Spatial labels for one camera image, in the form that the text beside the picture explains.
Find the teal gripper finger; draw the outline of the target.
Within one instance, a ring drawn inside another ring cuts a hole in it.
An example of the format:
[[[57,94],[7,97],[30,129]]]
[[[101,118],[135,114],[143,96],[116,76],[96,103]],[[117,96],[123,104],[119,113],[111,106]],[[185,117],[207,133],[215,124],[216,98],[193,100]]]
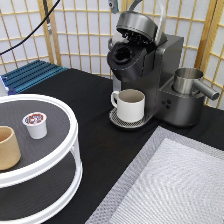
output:
[[[108,0],[108,5],[111,8],[111,12],[113,14],[116,14],[119,12],[118,0]]]

